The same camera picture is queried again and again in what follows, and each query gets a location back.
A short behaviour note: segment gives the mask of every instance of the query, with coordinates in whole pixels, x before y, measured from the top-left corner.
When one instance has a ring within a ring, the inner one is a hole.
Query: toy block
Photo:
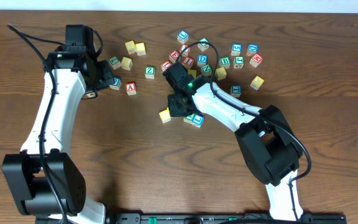
[[[144,72],[146,78],[154,79],[155,76],[155,68],[151,66],[146,66],[146,71]]]
[[[171,65],[172,65],[172,63],[169,61],[164,62],[163,64],[161,64],[162,71],[164,72]]]
[[[121,67],[125,70],[130,70],[132,68],[132,59],[123,57],[121,60]]]
[[[265,82],[263,78],[260,78],[259,76],[256,76],[254,80],[251,83],[251,87],[255,90],[258,90],[260,86]]]
[[[181,47],[180,47],[180,52],[182,52],[185,48],[187,48],[187,44],[182,44]],[[190,49],[191,47],[187,48],[183,53],[182,53],[182,56],[186,57],[186,56],[189,56],[190,54]]]
[[[212,74],[212,68],[210,65],[204,65],[201,67],[201,73],[205,76],[209,76]]]
[[[119,90],[121,87],[121,79],[114,77],[114,83],[110,85],[113,90]]]
[[[191,124],[191,123],[193,122],[194,115],[195,115],[195,114],[191,114],[191,115],[189,115],[189,116],[185,116],[185,117],[183,118],[183,121],[186,122],[186,123]]]
[[[247,50],[247,56],[253,56],[258,52],[258,45],[256,44],[249,44]]]
[[[203,124],[203,121],[204,121],[204,117],[202,117],[199,114],[195,114],[193,120],[191,120],[191,124],[196,126],[197,128],[200,128],[201,125]]]
[[[110,58],[109,63],[112,66],[112,69],[114,69],[114,70],[121,67],[121,62],[119,61],[117,56]]]
[[[180,33],[178,34],[178,41],[181,44],[185,44],[187,40],[189,40],[189,34],[184,30],[180,31]]]
[[[221,67],[224,67],[226,69],[230,68],[230,58],[229,57],[222,57],[220,60],[219,60],[219,65]]]
[[[208,39],[207,38],[202,38],[201,40],[199,41],[203,41],[203,42],[208,42]],[[208,44],[197,44],[197,47],[201,50],[201,51],[205,51],[206,49],[208,49],[209,45]]]
[[[175,63],[177,61],[177,58],[179,57],[179,52],[177,50],[174,50],[173,52],[171,52],[169,54],[169,60],[172,62],[172,63]]]
[[[208,62],[208,55],[199,55],[197,60],[197,66],[202,67]]]
[[[262,58],[262,56],[256,53],[254,56],[252,56],[251,61],[249,61],[249,63],[256,68],[262,62],[263,59],[264,58]]]
[[[240,97],[241,95],[241,86],[240,85],[233,85],[230,89],[230,95],[234,97]]]
[[[135,83],[127,83],[126,90],[128,95],[135,95],[136,94],[136,86]]]
[[[138,43],[136,46],[137,56],[146,55],[146,48],[144,47],[144,43]]]
[[[160,112],[160,118],[163,124],[171,120],[171,115],[169,113],[169,108]]]
[[[216,73],[217,80],[222,80],[226,78],[227,75],[226,69],[224,69],[224,67],[217,68],[215,73]]]
[[[242,44],[234,43],[233,47],[231,48],[231,55],[232,56],[240,56],[242,49]]]
[[[197,71],[196,70],[189,69],[189,70],[187,70],[187,74],[192,75],[194,78],[197,77]]]
[[[191,57],[187,56],[185,57],[185,59],[183,60],[183,62],[181,63],[187,70],[191,69],[193,64],[194,64],[194,59],[192,59]]]
[[[233,59],[233,67],[234,68],[242,68],[244,66],[244,57],[236,56]]]
[[[125,46],[127,47],[128,53],[129,54],[134,54],[136,52],[136,45],[135,42],[133,40],[126,42]]]

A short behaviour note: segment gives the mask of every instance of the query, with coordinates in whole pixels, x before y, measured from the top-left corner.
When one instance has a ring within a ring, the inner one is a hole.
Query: black cable
[[[29,35],[29,34],[25,34],[25,33],[22,33],[22,32],[21,32],[21,34],[23,34],[23,36],[25,36],[25,37],[28,37],[28,38],[34,39],[34,40],[38,40],[38,41],[41,41],[41,42],[64,45],[63,43],[61,43],[61,42],[59,42],[59,41],[45,40],[45,39],[41,39],[41,38],[38,38],[38,37],[33,37],[33,36]]]
[[[244,114],[248,114],[248,115],[253,116],[253,117],[257,118],[257,119],[261,119],[262,121],[264,121],[264,122],[266,122],[266,123],[268,123],[268,124],[271,124],[271,125],[275,126],[276,128],[280,129],[280,130],[283,131],[285,134],[289,135],[289,136],[296,142],[296,144],[297,144],[299,147],[302,148],[302,151],[305,153],[306,159],[307,159],[307,161],[308,161],[308,167],[307,167],[307,169],[304,171],[304,173],[302,173],[302,174],[300,174],[300,175],[298,175],[298,176],[296,176],[296,177],[294,177],[294,178],[291,178],[291,179],[288,181],[288,186],[289,186],[289,188],[290,188],[291,202],[292,202],[292,210],[293,210],[295,219],[298,220],[298,215],[296,214],[296,208],[295,208],[295,200],[294,200],[293,191],[292,191],[292,187],[293,187],[292,182],[293,182],[294,180],[298,180],[298,179],[300,179],[300,178],[302,178],[302,177],[305,177],[306,175],[309,174],[309,172],[310,172],[310,170],[311,170],[311,158],[310,158],[309,152],[306,150],[306,147],[302,144],[302,142],[300,142],[299,139],[298,139],[297,137],[295,137],[292,133],[288,132],[280,123],[278,123],[278,122],[276,122],[276,121],[272,121],[272,120],[270,120],[270,119],[268,119],[268,118],[265,118],[265,117],[263,117],[263,116],[261,116],[261,115],[259,115],[259,114],[255,114],[255,113],[252,113],[252,112],[250,112],[250,111],[247,111],[245,108],[241,108],[241,107],[235,105],[234,103],[231,103],[230,101],[227,101],[225,98],[223,98],[223,97],[221,97],[221,96],[219,95],[219,93],[218,93],[217,90],[214,90],[214,88],[213,88],[213,80],[214,80],[214,78],[215,78],[215,71],[216,71],[216,69],[217,69],[217,67],[218,67],[218,63],[219,63],[219,53],[218,53],[218,50],[216,49],[216,47],[215,47],[213,44],[211,44],[211,43],[209,43],[209,42],[200,42],[200,41],[194,42],[194,43],[190,44],[189,46],[185,47],[185,48],[179,53],[179,56],[178,56],[178,58],[176,59],[176,62],[179,61],[180,56],[182,55],[182,53],[183,53],[185,50],[187,50],[188,48],[190,48],[191,46],[194,46],[194,45],[196,45],[196,44],[208,44],[209,46],[211,46],[211,47],[215,50],[215,53],[216,53],[216,64],[215,64],[214,70],[212,71],[211,80],[210,80],[210,82],[209,82],[209,86],[210,86],[210,88],[211,88],[211,91],[212,91],[213,95],[216,96],[217,98],[219,98],[221,101],[223,101],[223,102],[226,103],[227,105],[229,105],[229,106],[231,106],[231,107],[233,107],[233,108],[235,108],[235,109],[237,109],[237,110],[243,112]]]
[[[40,57],[42,63],[45,65],[49,75],[50,75],[50,79],[52,81],[52,90],[51,90],[51,95],[50,95],[50,99],[49,99],[49,103],[47,106],[47,110],[45,112],[45,116],[44,116],[44,120],[42,121],[42,125],[41,125],[41,132],[39,135],[39,148],[40,148],[40,162],[41,162],[41,166],[42,169],[44,170],[44,174],[45,174],[45,178],[48,182],[48,185],[50,187],[50,190],[52,191],[53,195],[56,198],[56,201],[59,205],[60,208],[60,212],[62,213],[62,219],[63,219],[63,223],[64,224],[69,224],[68,219],[67,219],[67,213],[65,211],[65,208],[63,206],[63,202],[56,190],[55,185],[52,182],[52,179],[50,177],[50,173],[49,173],[49,166],[45,161],[45,157],[44,157],[44,139],[45,139],[45,128],[48,122],[48,118],[49,118],[49,114],[50,114],[50,110],[52,109],[52,105],[53,105],[53,101],[55,99],[55,95],[56,95],[56,81],[55,81],[55,77],[52,74],[52,70],[50,69],[50,67],[47,64],[47,61],[44,59],[44,56],[42,56],[42,54],[39,52],[39,50],[34,46],[34,44],[32,44],[32,42],[30,42],[24,34],[22,34],[20,31],[18,31],[14,26],[8,24],[7,25],[8,28],[10,30],[12,30],[13,32],[15,32],[17,35],[19,35],[19,37],[21,37],[33,50],[34,52],[38,55],[38,57]]]

